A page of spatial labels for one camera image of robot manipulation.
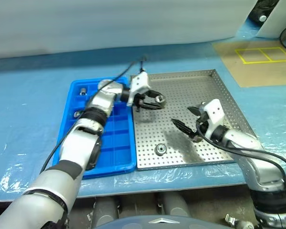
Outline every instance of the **table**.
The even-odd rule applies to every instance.
[[[254,38],[246,22],[235,38]],[[266,149],[286,157],[286,86],[240,88],[210,42],[114,48],[0,60],[0,201],[18,196],[37,177],[56,144],[72,81],[116,76],[147,54],[148,73],[216,69]],[[132,68],[129,75],[137,73]],[[236,163],[135,171],[82,181],[79,197],[244,183]]]

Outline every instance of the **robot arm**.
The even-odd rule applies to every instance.
[[[202,134],[214,143],[234,148],[249,148],[263,150],[260,142],[252,135],[229,129],[224,126],[223,108],[218,99],[209,103],[202,103],[198,107],[188,108],[194,115],[199,116],[197,125]],[[198,132],[192,131],[179,120],[173,119],[178,129],[188,134],[194,142],[202,140]],[[242,153],[271,159],[253,151]],[[250,195],[255,206],[255,216],[263,228],[286,228],[286,189],[281,171],[273,164],[245,157],[242,155],[229,155],[240,166],[245,181],[250,189]]]
[[[131,87],[108,81],[101,81],[101,89],[87,103],[80,118],[65,137],[60,160],[42,172],[25,190],[21,197],[0,216],[0,229],[60,229],[66,227],[67,214],[77,197],[85,170],[93,169],[101,151],[101,135],[115,101],[135,104],[138,108],[148,106],[144,98],[149,96],[151,87],[146,72],[141,71],[133,78]],[[161,109],[165,98],[155,92],[153,109]]]

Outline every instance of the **white backdrop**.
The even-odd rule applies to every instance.
[[[0,0],[0,57],[233,37],[257,0]]]

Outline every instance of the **wire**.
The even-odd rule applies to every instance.
[[[105,83],[102,87],[100,87],[96,93],[94,93],[93,96],[90,97],[89,101],[87,102],[86,108],[87,106],[92,102],[92,100],[94,99],[94,97],[97,95],[98,92],[100,92],[103,88],[107,87],[109,84],[111,84],[113,81],[117,81],[121,76],[123,76],[126,72],[129,71],[129,69],[131,69],[132,66],[134,66],[137,63],[137,61],[133,61],[130,63],[130,65],[121,73],[119,74],[117,77],[113,78],[112,80],[110,80],[109,82]]]
[[[143,61],[146,61],[146,56],[142,57],[140,62],[141,62],[141,69],[143,68]],[[109,84],[111,84],[112,82],[118,80],[121,76],[123,76],[125,73],[127,73],[129,71],[129,69],[131,69],[132,66],[134,66],[138,61],[133,61],[130,63],[130,65],[118,76],[116,76],[115,78],[113,78],[112,80],[110,80],[108,83],[104,84],[102,87],[100,87],[96,93],[94,93],[93,96],[90,97],[88,104],[90,104],[90,102],[92,102],[92,100],[94,99],[94,97],[96,96],[96,94],[98,92],[100,92],[104,87],[107,87]],[[83,112],[81,113],[81,115],[77,118],[80,119],[80,117],[82,116],[82,114],[84,113],[84,111],[87,109],[87,106],[85,107],[85,109],[83,110]],[[54,155],[55,151],[58,149],[58,147],[62,144],[62,142],[65,140],[65,138],[67,137],[67,135],[70,133],[70,131],[73,129],[74,125],[76,122],[74,122],[74,124],[70,127],[69,131],[66,133],[66,135],[59,141],[59,143],[54,147],[54,149],[51,151],[51,153],[49,154],[49,156],[47,157],[47,159],[45,160],[45,162],[43,163],[43,166],[40,170],[40,173],[42,173],[45,168],[47,167],[47,164],[49,163],[49,161],[51,160],[52,156]]]
[[[227,147],[227,149],[237,149],[237,150],[242,150],[242,151],[252,151],[252,152],[258,152],[258,153],[262,153],[262,154],[267,154],[267,155],[271,155],[271,156],[277,157],[277,158],[281,159],[282,161],[284,161],[286,163],[286,158],[284,158],[284,157],[282,157],[280,155],[277,155],[277,154],[265,151],[265,150],[248,149],[248,148],[232,148],[232,147]]]
[[[280,221],[281,221],[281,228],[283,229],[283,223],[282,223],[281,217],[280,217],[280,215],[279,215],[279,214],[278,214],[277,216],[278,216],[278,218],[279,218],[279,219],[280,219]]]
[[[75,123],[73,123],[73,125],[70,127],[70,129],[68,130],[68,132],[66,133],[65,137],[61,138],[61,140],[59,141],[59,143],[54,147],[54,149],[52,150],[52,152],[49,154],[49,156],[47,157],[47,159],[45,160],[45,162],[43,163],[43,166],[40,170],[40,173],[42,173],[47,164],[49,163],[49,161],[51,160],[51,158],[53,157],[54,153],[56,152],[56,150],[58,149],[58,147],[62,144],[62,142],[65,140],[66,136],[70,133],[70,131],[73,129]]]
[[[199,125],[199,122],[196,122],[196,129],[197,129],[197,132],[198,134],[209,144],[211,144],[212,146],[214,147],[217,147],[221,150],[224,150],[224,151],[227,151],[231,154],[236,154],[236,155],[240,155],[240,156],[245,156],[245,157],[250,157],[250,158],[254,158],[254,159],[258,159],[258,160],[262,160],[262,161],[266,161],[272,165],[274,165],[275,167],[277,167],[280,172],[282,173],[282,177],[283,177],[283,181],[284,181],[284,187],[285,187],[285,190],[286,190],[286,173],[284,171],[284,169],[276,162],[270,160],[270,159],[266,159],[266,158],[263,158],[263,157],[260,157],[260,156],[254,156],[254,155],[249,155],[249,154],[245,154],[245,153],[241,153],[241,152],[237,152],[237,151],[234,151],[234,150],[246,150],[246,151],[255,151],[255,152],[260,152],[260,153],[266,153],[266,154],[270,154],[270,155],[275,155],[275,156],[279,156],[279,155],[276,155],[276,154],[273,154],[273,153],[270,153],[270,152],[267,152],[267,151],[263,151],[263,150],[251,150],[251,149],[246,149],[246,148],[230,148],[230,147],[223,147],[223,146],[219,146],[217,144],[215,144],[214,142],[212,142],[211,140],[207,139],[204,134],[201,132],[200,130],[200,125]]]
[[[207,139],[204,134],[201,132],[200,130],[200,125],[198,122],[196,122],[196,129],[197,129],[197,132],[198,134],[209,144],[211,144],[212,146],[214,147],[217,147],[221,150],[224,150],[224,151],[227,151],[231,154],[236,154],[236,155],[240,155],[240,156],[245,156],[245,157],[250,157],[250,158],[254,158],[254,159],[258,159],[258,160],[262,160],[262,161],[266,161],[272,165],[274,165],[275,167],[277,167],[281,173],[282,173],[282,177],[283,177],[283,181],[284,181],[284,186],[286,188],[286,173],[284,171],[284,169],[277,163],[277,162],[274,162],[270,159],[266,159],[266,158],[263,158],[263,157],[260,157],[260,156],[255,156],[255,155],[249,155],[249,154],[245,154],[245,153],[241,153],[241,152],[237,152],[237,151],[234,151],[234,150],[231,150],[231,149],[228,149],[227,147],[223,147],[223,146],[219,146],[217,144],[215,144],[214,142],[212,142],[211,140]]]
[[[285,31],[286,31],[286,28],[281,32],[280,37],[279,37],[280,43],[284,48],[286,48],[286,45],[283,43],[282,36],[283,36]]]
[[[265,3],[266,1],[267,0],[260,1],[259,3],[256,4],[256,7],[259,10],[272,10],[278,3],[278,0],[272,0],[272,2],[270,1],[270,3],[268,3],[269,5],[267,5],[267,3]]]

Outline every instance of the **perforated metal tray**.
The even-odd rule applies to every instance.
[[[225,124],[254,135],[216,70],[159,73],[150,78],[152,89],[164,94],[167,103],[158,111],[133,109],[139,170],[232,162],[225,151],[205,141],[193,143],[173,125],[171,118],[176,118],[195,130],[196,116],[187,107],[201,102],[218,98],[226,114]],[[167,147],[163,156],[155,153],[158,144]]]

